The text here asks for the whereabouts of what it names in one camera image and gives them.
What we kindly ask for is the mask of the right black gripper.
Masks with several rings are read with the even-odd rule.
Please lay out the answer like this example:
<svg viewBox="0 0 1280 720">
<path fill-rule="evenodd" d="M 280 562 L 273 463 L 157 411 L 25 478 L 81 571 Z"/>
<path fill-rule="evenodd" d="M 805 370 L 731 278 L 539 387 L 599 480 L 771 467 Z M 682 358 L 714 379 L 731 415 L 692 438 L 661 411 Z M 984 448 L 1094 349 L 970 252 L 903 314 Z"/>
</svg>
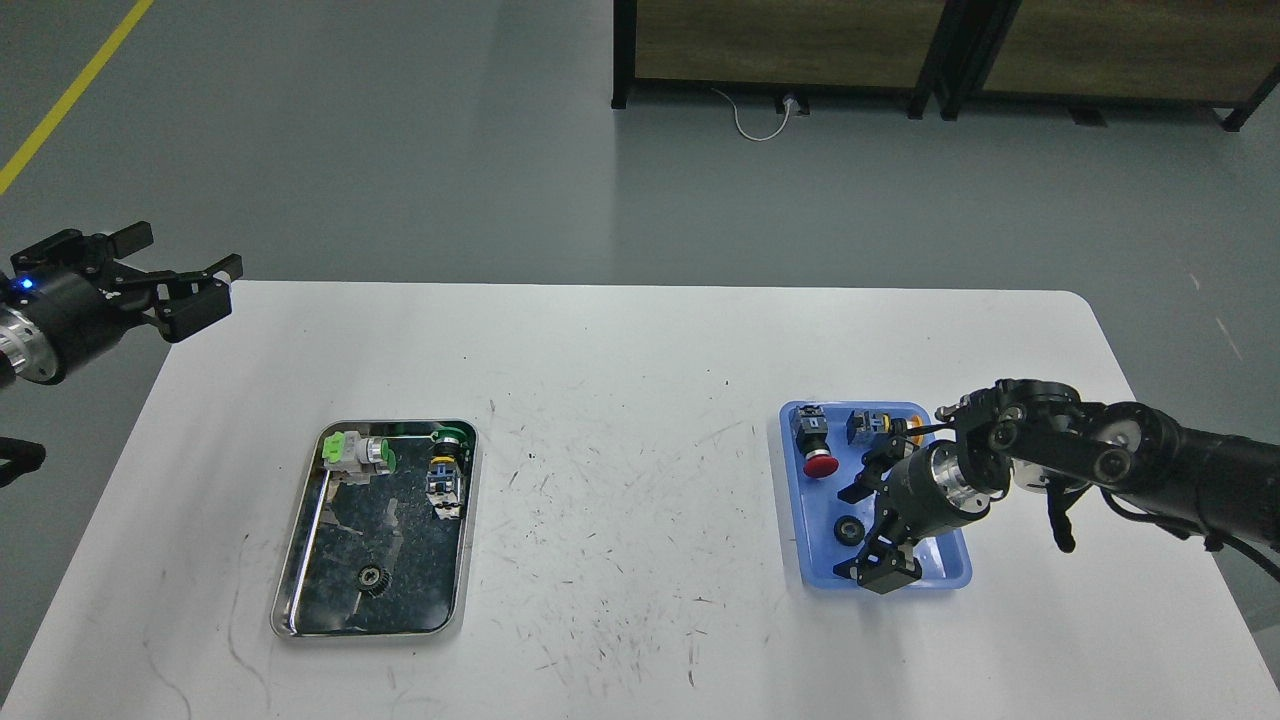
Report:
<svg viewBox="0 0 1280 720">
<path fill-rule="evenodd" d="M 906 436 L 879 437 L 861 456 L 854 482 L 837 492 L 837 500 L 850 505 L 876 495 L 876 523 L 859 551 L 833 565 L 836 577 L 877 594 L 919 582 L 916 544 L 986 518 L 1009 488 L 1006 480 L 968 468 L 957 441 L 919 448 Z"/>
</svg>

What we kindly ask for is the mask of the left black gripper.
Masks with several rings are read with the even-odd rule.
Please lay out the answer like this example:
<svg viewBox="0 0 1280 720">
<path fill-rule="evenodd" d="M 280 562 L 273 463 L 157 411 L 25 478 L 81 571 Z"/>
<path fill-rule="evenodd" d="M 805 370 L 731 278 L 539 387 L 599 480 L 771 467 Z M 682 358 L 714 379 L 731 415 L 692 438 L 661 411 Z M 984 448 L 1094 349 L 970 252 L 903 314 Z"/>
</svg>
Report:
<svg viewBox="0 0 1280 720">
<path fill-rule="evenodd" d="M 152 243 L 151 224 L 136 222 L 114 233 L 68 228 L 13 254 L 13 274 L 3 277 L 3 384 L 59 384 L 136 328 L 151 325 L 175 345 L 230 315 L 239 254 L 196 272 L 124 263 Z"/>
</svg>

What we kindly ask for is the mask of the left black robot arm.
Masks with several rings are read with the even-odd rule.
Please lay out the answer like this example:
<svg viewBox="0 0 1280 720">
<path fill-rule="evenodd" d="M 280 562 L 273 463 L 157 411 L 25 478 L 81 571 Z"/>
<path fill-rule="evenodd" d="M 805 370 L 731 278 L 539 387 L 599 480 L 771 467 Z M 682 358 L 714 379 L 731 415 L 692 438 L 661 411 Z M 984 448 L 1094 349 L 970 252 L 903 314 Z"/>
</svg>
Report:
<svg viewBox="0 0 1280 720">
<path fill-rule="evenodd" d="M 3 272 L 3 486 L 100 482 L 175 348 L 230 318 L 244 259 L 147 269 L 148 222 L 65 228 Z"/>
</svg>

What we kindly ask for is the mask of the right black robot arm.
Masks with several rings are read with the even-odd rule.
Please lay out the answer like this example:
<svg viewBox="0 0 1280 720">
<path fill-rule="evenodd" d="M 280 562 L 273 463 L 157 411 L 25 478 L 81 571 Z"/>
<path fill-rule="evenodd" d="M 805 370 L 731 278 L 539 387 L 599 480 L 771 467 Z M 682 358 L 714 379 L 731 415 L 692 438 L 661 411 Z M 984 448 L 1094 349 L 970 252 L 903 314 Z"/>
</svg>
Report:
<svg viewBox="0 0 1280 720">
<path fill-rule="evenodd" d="M 1231 548 L 1270 577 L 1277 564 L 1279 450 L 1197 430 L 1135 401 L 1087 402 L 1071 386 L 1001 379 L 938 407 L 934 423 L 892 420 L 838 493 L 873 500 L 870 527 L 836 577 L 887 594 L 922 579 L 923 541 L 989 515 L 1014 486 L 1044 496 L 1053 542 L 1075 548 L 1069 510 L 1089 489 L 1128 521 L 1210 552 Z"/>
</svg>

